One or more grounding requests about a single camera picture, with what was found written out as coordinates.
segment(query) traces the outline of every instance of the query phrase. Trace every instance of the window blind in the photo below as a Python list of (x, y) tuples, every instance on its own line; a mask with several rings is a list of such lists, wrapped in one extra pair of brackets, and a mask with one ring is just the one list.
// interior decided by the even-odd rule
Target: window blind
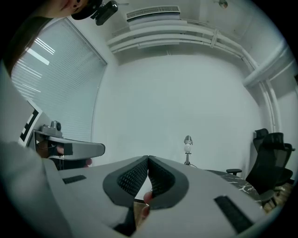
[(107, 63), (67, 18), (45, 28), (19, 59), (12, 80), (19, 92), (51, 120), (63, 137), (91, 141), (98, 88)]

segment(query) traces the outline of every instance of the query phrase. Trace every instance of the air conditioner vent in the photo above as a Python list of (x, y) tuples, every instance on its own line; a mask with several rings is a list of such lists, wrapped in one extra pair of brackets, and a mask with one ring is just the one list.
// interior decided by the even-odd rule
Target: air conditioner vent
[(180, 13), (179, 6), (147, 7), (126, 13), (127, 20), (157, 13)]

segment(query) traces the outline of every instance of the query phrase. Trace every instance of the small camera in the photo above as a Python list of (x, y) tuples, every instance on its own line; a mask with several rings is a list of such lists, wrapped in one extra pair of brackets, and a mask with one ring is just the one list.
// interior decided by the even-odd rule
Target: small camera
[(58, 121), (52, 121), (51, 126), (43, 125), (41, 132), (49, 136), (62, 137), (61, 123)]

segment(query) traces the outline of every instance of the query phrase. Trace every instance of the black marble surface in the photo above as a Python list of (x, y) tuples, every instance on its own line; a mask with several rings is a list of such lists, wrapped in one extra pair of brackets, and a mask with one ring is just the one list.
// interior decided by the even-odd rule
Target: black marble surface
[(254, 199), (257, 203), (261, 203), (260, 196), (256, 189), (246, 180), (243, 178), (239, 178), (236, 175), (225, 173), (221, 171), (216, 170), (207, 170), (214, 174), (217, 174), (218, 176), (225, 179), (230, 184), (233, 184), (237, 189), (241, 190), (242, 192), (245, 192), (247, 195), (249, 195), (252, 199)]

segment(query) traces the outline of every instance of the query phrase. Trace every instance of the chair armrest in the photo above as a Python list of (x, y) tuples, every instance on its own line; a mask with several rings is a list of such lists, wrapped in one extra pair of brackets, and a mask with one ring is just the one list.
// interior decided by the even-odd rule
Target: chair armrest
[(241, 169), (227, 169), (226, 172), (232, 173), (233, 175), (237, 175), (237, 173), (241, 173), (242, 170)]
[(270, 201), (274, 196), (273, 190), (268, 190), (262, 194), (260, 194), (260, 200), (262, 201), (262, 204), (265, 204), (266, 202)]

